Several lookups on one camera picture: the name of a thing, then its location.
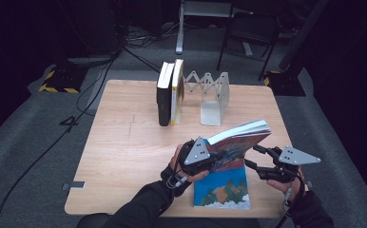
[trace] yellow black tape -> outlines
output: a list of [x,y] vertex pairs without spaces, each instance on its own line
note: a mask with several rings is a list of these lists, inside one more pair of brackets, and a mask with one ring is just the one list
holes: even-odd
[[79,93],[80,88],[75,87],[61,87],[61,86],[50,86],[50,81],[53,80],[55,75],[55,69],[53,69],[48,75],[42,85],[39,87],[39,91],[47,92],[67,92],[67,93]]
[[272,75],[272,74],[281,74],[280,71],[267,71],[263,74],[263,82],[264,82],[264,85],[265,86],[269,86],[270,87],[270,80],[269,80],[269,75]]

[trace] gray carpet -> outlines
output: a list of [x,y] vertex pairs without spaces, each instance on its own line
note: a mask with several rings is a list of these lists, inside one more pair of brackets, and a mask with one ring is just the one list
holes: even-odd
[[[193,29],[185,34],[183,54],[175,55],[175,36],[146,48],[130,50],[156,66],[175,58],[185,60],[184,74],[192,70],[203,74],[215,70],[222,31]],[[267,69],[277,69],[288,42],[280,41]],[[31,97],[0,127],[0,204],[17,179],[66,130],[59,123],[77,117],[92,94],[102,66],[91,68],[81,94],[38,92],[48,73],[31,82]],[[228,71],[230,84],[260,85],[261,63],[225,54],[222,71]],[[126,51],[111,67],[107,78],[157,80],[157,73]],[[336,132],[313,97],[313,85],[304,70],[299,75],[306,97],[276,97],[292,144],[320,157],[322,163],[305,165],[305,175],[313,184],[324,208],[337,227],[367,227],[367,186],[351,162]],[[88,111],[95,114],[95,109]],[[67,215],[64,205],[68,192],[60,190],[73,180],[93,117],[83,115],[65,137],[37,162],[12,191],[0,217],[0,227],[75,227],[80,216]],[[260,219],[261,227],[275,227],[278,219]],[[293,227],[288,220],[283,227]]]

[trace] black book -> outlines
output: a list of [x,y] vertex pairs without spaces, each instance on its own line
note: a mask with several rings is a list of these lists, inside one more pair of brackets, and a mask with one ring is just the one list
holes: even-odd
[[168,126],[171,120],[172,72],[174,65],[173,63],[164,62],[157,82],[157,105],[161,126]]

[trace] black cable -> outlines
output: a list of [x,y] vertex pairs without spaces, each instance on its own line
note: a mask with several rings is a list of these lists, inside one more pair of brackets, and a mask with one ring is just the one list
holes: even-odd
[[126,47],[124,47],[124,50],[127,51],[129,54],[133,55],[135,58],[137,58],[138,60],[140,60],[141,62],[143,62],[144,64],[146,64],[147,66],[149,66],[150,68],[154,69],[157,73],[160,73],[160,67],[159,66],[156,66],[155,64],[152,64],[152,63],[148,63],[148,61],[141,57],[141,56],[138,56],[134,53],[132,53],[129,49],[127,49]]
[[[138,30],[133,30],[130,33],[138,33],[139,35],[134,34],[133,36],[130,36],[129,34],[127,35],[126,41],[127,44],[125,44],[126,47],[129,48],[147,48],[149,46],[151,46],[152,44],[154,44],[155,42],[158,41],[164,41],[168,38],[170,38],[171,36],[176,36],[177,34],[172,34],[172,35],[168,35],[168,33],[172,30],[174,30],[179,24],[173,26],[172,28],[168,29],[167,31],[164,31],[164,34],[161,36],[161,38],[159,37],[155,37],[155,36],[143,36],[142,33]],[[142,43],[139,45],[135,45],[135,44],[131,44],[132,40],[142,40]]]
[[84,113],[86,113],[88,116],[95,116],[95,114],[91,114],[91,113],[88,113],[88,112],[86,112],[85,110],[83,110],[83,109],[81,109],[80,107],[79,107],[79,101],[80,101],[80,99],[83,97],[83,94],[85,94],[91,87],[93,87],[100,79],[101,79],[101,77],[103,76],[103,71],[104,71],[104,69],[106,68],[106,66],[107,65],[105,65],[102,69],[101,69],[101,72],[100,72],[100,76],[88,87],[88,88],[86,88],[83,92],[82,92],[82,94],[79,96],[79,98],[77,99],[77,102],[76,102],[76,107],[77,107],[77,109],[79,110],[79,111],[81,111],[81,112],[84,112]]
[[28,168],[26,171],[24,171],[24,173],[17,179],[17,181],[12,185],[12,187],[10,188],[9,192],[6,194],[6,196],[3,198],[2,203],[0,204],[0,215],[2,213],[3,207],[7,201],[7,199],[9,198],[11,192],[14,190],[14,188],[17,186],[17,184],[26,176],[26,174],[28,173],[28,171],[30,171],[30,169],[37,163],[39,162],[48,152],[49,150],[55,145],[57,144],[68,132],[69,130],[74,126],[74,124],[77,123],[78,120],[80,120],[80,118],[86,113],[86,111],[89,109],[89,107],[92,105],[92,103],[95,101],[95,98],[98,96],[98,94],[101,91],[101,87],[103,86],[105,80],[106,80],[106,75],[109,71],[110,66],[113,64],[113,62],[115,61],[116,58],[113,58],[111,63],[107,66],[106,69],[106,74],[104,76],[103,81],[101,82],[100,88],[98,89],[97,93],[94,96],[94,99],[92,99],[92,101],[88,104],[88,106],[86,107],[85,111],[80,113],[80,115],[70,124],[70,126],[44,151],[44,153],[42,155],[40,155]]
[[95,61],[90,61],[88,63],[72,63],[71,62],[74,66],[76,66],[76,67],[96,67],[96,66],[101,66],[101,65],[105,65],[105,64],[110,63],[114,58],[116,58],[116,56],[118,56],[118,51],[119,51],[118,49],[116,49],[116,52],[105,53],[105,52],[99,51],[99,50],[91,47],[89,44],[87,44],[87,42],[83,39],[83,37],[81,36],[81,34],[79,33],[79,31],[73,25],[70,17],[66,13],[65,8],[62,6],[62,4],[59,2],[59,0],[56,0],[56,2],[58,4],[59,8],[61,9],[62,13],[67,18],[68,23],[70,24],[72,30],[74,31],[74,33],[76,34],[76,36],[78,37],[78,39],[83,43],[83,45],[86,48],[90,49],[91,51],[93,51],[93,52],[95,52],[97,54],[102,54],[102,55],[107,55],[108,56],[108,58],[105,59],[105,60],[95,60]]

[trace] black sleeve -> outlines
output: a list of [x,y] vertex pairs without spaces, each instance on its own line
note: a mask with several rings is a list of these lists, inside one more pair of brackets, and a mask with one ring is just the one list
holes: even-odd
[[167,166],[161,173],[162,180],[145,185],[133,198],[132,201],[121,207],[103,226],[110,227],[152,227],[157,217],[162,214],[171,204],[175,197],[179,197],[191,184],[184,182],[173,190],[166,187],[168,180],[175,184],[174,171]]
[[297,202],[292,211],[293,221],[301,228],[334,227],[332,218],[322,208],[319,198],[309,191]]
[[169,191],[161,181],[146,185],[131,202],[121,207],[103,228],[152,227],[160,212],[172,203]]

